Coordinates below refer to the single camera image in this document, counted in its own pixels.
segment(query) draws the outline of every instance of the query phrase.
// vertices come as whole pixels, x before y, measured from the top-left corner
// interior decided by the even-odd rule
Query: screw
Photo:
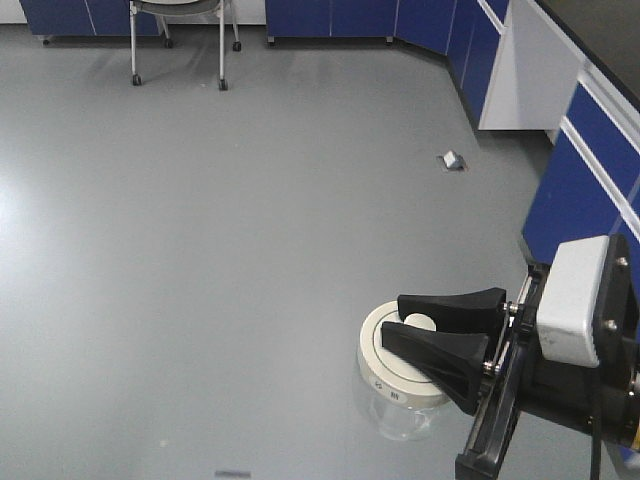
[[[495,374],[495,365],[491,361],[486,361],[482,364],[482,370],[484,371],[485,375],[493,377]]]
[[[615,320],[607,320],[604,322],[604,328],[613,333],[618,330],[618,324]]]

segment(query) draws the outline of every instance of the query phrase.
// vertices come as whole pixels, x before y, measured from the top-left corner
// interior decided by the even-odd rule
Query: cabinet door
[[[640,154],[581,84],[567,117],[618,189],[629,195],[640,174]]]
[[[487,4],[496,14],[498,20],[504,23],[504,19],[507,16],[507,7],[509,6],[509,0],[487,0]]]
[[[480,120],[482,108],[489,89],[491,72],[500,43],[500,34],[493,26],[489,17],[476,4],[476,20],[469,46],[469,55],[462,81],[462,91],[465,94],[471,113],[476,121]]]
[[[615,205],[561,133],[522,232],[533,258],[551,263],[560,243],[608,235],[617,218]]]
[[[34,35],[94,35],[84,0],[20,0]]]
[[[328,37],[330,0],[266,0],[267,35],[271,37]]]
[[[128,0],[87,0],[96,35],[129,35]],[[158,24],[153,15],[140,13],[137,16],[138,35],[157,35]]]
[[[392,37],[397,0],[332,0],[332,37]]]
[[[464,79],[477,10],[476,0],[458,0],[456,3],[447,56],[458,86]]]
[[[396,36],[447,53],[455,0],[399,0]]]

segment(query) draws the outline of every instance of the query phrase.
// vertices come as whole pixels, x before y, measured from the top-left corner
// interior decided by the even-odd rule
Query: white cap
[[[382,348],[383,322],[402,323],[398,315],[398,302],[379,306],[362,324],[358,364],[365,382],[384,398],[408,409],[421,410],[446,403],[449,398],[428,377]],[[425,330],[436,329],[433,320],[421,314],[409,315],[404,323]]]

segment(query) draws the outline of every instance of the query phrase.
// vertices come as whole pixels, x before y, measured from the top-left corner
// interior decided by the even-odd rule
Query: chair leg
[[[164,48],[173,48],[173,40],[169,33],[169,26],[167,25],[167,19],[164,15],[158,15],[160,19],[160,25],[162,25],[162,31],[164,32]]]
[[[142,85],[142,79],[136,69],[136,14],[138,8],[133,1],[129,2],[129,25],[131,27],[131,83],[134,86]]]
[[[224,78],[224,0],[220,0],[220,78],[218,88],[227,90],[227,81]]]
[[[231,13],[231,23],[233,24],[233,36],[235,38],[235,43],[239,44],[240,36],[238,35],[238,22],[236,21],[236,4],[233,0],[229,0],[229,13]]]

